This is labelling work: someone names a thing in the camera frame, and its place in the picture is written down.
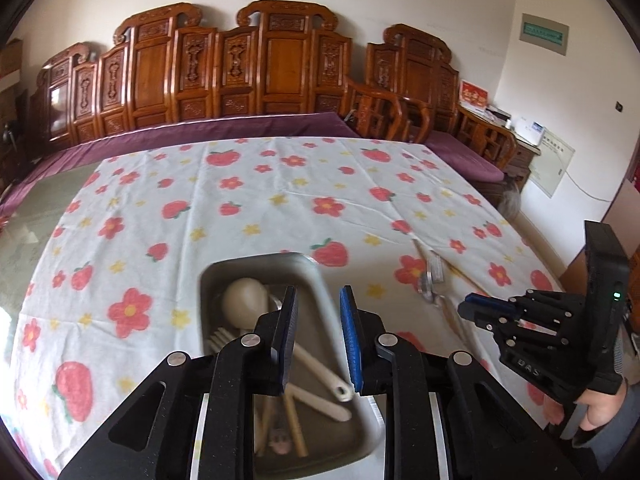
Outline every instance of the gray tray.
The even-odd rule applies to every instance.
[[[318,264],[304,254],[262,254],[207,267],[200,277],[203,341],[220,326],[238,334],[222,314],[221,300],[226,287],[239,278],[255,278],[269,285],[272,292],[284,291],[286,285],[296,286],[300,309],[296,341],[350,382],[339,310],[326,288]],[[204,348],[203,352],[212,353],[209,348]],[[292,361],[289,380],[313,394],[337,402],[296,359]],[[372,453],[384,438],[384,422],[375,401],[372,397],[356,394],[353,400],[342,405],[353,413],[348,422],[335,422],[296,402],[309,456],[299,458],[295,449],[288,455],[278,456],[267,447],[263,457],[255,458],[256,476],[274,480],[300,478],[345,466]]]

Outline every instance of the human hand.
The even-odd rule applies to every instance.
[[[593,431],[596,428],[609,423],[622,407],[626,397],[626,381],[622,381],[620,389],[615,395],[607,395],[593,390],[585,390],[577,400],[579,404],[588,406],[587,413],[580,423],[580,428],[584,431]],[[545,395],[543,411],[546,420],[555,424],[562,423],[564,419],[564,408],[562,404],[555,402]]]

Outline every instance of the metal screw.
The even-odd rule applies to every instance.
[[[466,352],[456,352],[453,354],[453,362],[460,366],[469,366],[471,364],[471,355]]]
[[[378,342],[382,346],[394,346],[398,342],[398,338],[393,334],[383,334],[378,338]]]
[[[242,346],[256,346],[260,344],[260,336],[257,334],[246,334],[242,336],[240,342],[242,343]]]
[[[169,366],[180,366],[181,364],[184,364],[186,360],[187,356],[182,352],[173,352],[172,354],[169,354],[169,357],[166,359]]]

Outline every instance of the strawberry print tablecloth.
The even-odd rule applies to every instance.
[[[12,355],[14,438],[55,476],[170,352],[202,355],[198,276],[213,262],[297,251],[337,304],[429,352],[468,348],[542,421],[542,395],[491,335],[416,293],[412,238],[448,263],[447,296],[555,285],[526,241],[425,147],[364,139],[238,139],[105,160],[60,219],[28,289]]]

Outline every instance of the floral tablecloth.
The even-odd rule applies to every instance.
[[[440,254],[453,305],[556,286],[526,242],[425,147],[364,139],[238,139],[105,160],[68,206],[33,276],[12,354],[14,438],[55,476],[171,351],[202,355],[198,276],[216,261],[312,256],[337,303],[421,349],[469,348],[542,420],[542,396],[503,367],[491,335],[416,293],[412,238]]]

